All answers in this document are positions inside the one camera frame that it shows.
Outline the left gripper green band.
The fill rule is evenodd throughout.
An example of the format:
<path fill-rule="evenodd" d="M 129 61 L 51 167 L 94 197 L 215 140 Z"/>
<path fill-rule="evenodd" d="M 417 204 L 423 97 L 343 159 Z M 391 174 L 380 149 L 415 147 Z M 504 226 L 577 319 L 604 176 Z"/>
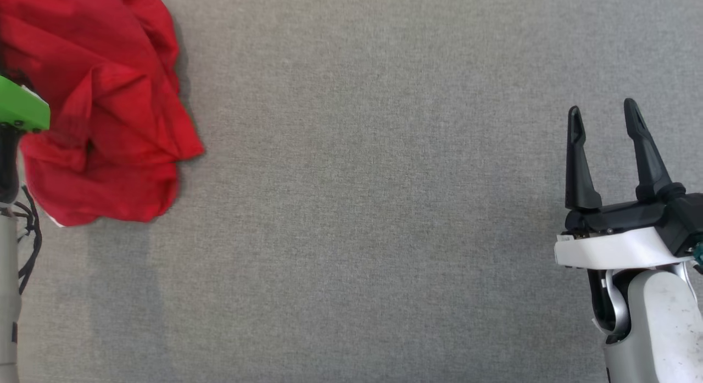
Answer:
<path fill-rule="evenodd" d="M 27 132 L 49 130 L 51 109 L 38 93 L 27 85 L 1 76 L 1 120 Z"/>

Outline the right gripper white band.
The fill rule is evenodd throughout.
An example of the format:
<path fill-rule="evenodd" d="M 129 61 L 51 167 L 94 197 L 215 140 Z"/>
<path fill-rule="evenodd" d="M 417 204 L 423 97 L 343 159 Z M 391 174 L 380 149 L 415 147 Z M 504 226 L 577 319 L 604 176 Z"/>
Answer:
<path fill-rule="evenodd" d="M 633 98 L 623 101 L 626 132 L 634 145 L 638 201 L 602 206 L 593 185 L 578 107 L 567 120 L 565 232 L 554 246 L 556 263 L 584 269 L 635 269 L 693 259 L 695 200 L 673 182 Z"/>

